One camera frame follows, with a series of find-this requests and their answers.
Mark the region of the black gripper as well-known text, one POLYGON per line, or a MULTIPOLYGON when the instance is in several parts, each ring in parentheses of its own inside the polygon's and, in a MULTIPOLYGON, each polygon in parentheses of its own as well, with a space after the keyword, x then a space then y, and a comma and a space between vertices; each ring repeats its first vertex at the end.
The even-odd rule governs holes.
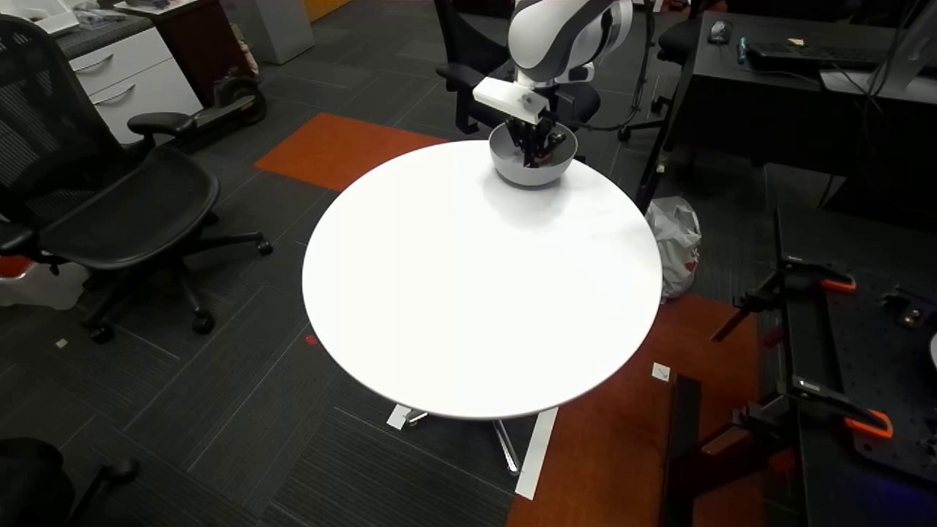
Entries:
POLYGON ((550 104, 538 93, 522 93, 509 105, 506 133, 522 149, 525 168, 542 168, 542 159, 547 159, 566 142, 566 136, 557 130, 550 104))

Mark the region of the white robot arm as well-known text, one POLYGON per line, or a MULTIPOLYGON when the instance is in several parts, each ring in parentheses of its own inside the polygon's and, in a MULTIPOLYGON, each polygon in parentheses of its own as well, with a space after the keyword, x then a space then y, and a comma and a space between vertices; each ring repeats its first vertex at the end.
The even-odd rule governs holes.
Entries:
POLYGON ((560 124, 577 109, 577 90, 595 79, 632 26, 632 0, 514 0, 506 49, 513 77, 481 77, 470 99, 506 118, 525 165, 542 165, 560 145, 560 124))

